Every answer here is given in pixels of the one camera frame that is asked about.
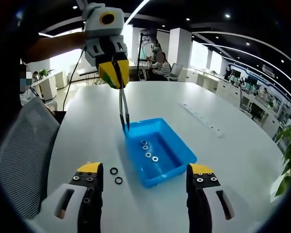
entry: white table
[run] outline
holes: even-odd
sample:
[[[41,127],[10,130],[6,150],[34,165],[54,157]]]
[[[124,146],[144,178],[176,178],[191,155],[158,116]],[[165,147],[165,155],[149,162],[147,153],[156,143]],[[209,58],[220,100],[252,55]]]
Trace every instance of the white table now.
[[[271,183],[282,171],[282,153],[241,111],[194,84],[130,82],[125,88],[131,122],[162,117],[198,157],[250,205],[256,219],[269,213]],[[217,138],[178,103],[186,102],[224,132]],[[124,147],[118,90],[108,85],[80,89],[59,129],[48,176],[48,191],[68,183],[86,162],[103,162],[102,232],[187,233],[186,176],[151,189],[140,184]],[[121,185],[109,174],[119,169]]]

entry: person's arm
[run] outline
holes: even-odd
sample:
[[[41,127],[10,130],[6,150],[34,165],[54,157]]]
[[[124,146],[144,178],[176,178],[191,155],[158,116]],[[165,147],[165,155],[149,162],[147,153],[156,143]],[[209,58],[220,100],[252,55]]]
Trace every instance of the person's arm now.
[[[155,69],[153,70],[154,74],[159,74],[159,75],[170,75],[170,67],[168,63],[164,63],[160,69]]]
[[[43,61],[50,57],[82,48],[85,39],[86,32],[53,38],[40,38],[27,49],[22,59],[25,63]]]
[[[150,68],[157,69],[159,67],[159,63],[152,64]]]

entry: o-ring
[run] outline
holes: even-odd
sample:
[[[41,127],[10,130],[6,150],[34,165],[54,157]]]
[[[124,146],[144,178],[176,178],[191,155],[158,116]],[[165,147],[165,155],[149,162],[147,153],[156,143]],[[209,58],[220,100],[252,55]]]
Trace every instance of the o-ring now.
[[[112,174],[112,175],[116,175],[118,173],[118,169],[116,168],[116,167],[112,167],[111,169],[110,169],[110,174]]]
[[[120,176],[117,176],[117,177],[115,178],[114,182],[115,182],[116,184],[121,184],[121,183],[123,183],[123,178],[120,177]]]

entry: white pillar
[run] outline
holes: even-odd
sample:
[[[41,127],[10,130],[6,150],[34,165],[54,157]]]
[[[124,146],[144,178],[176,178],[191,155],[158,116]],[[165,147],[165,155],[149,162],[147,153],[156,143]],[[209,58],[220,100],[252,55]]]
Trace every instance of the white pillar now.
[[[169,50],[168,62],[183,65],[183,70],[179,75],[178,80],[185,82],[187,75],[187,68],[190,63],[192,33],[182,28],[175,28],[170,30],[169,36]]]
[[[207,69],[210,69],[211,59],[212,59],[212,51],[208,50],[207,63],[206,63]]]

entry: gray chair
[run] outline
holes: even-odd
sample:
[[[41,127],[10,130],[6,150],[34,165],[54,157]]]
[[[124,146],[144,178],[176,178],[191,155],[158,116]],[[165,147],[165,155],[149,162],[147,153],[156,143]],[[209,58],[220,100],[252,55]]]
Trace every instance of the gray chair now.
[[[177,82],[182,68],[183,68],[183,65],[173,63],[173,66],[171,67],[171,71],[170,71],[169,81]]]
[[[36,97],[22,107],[0,144],[0,183],[25,219],[39,213],[47,196],[49,162],[59,126]]]

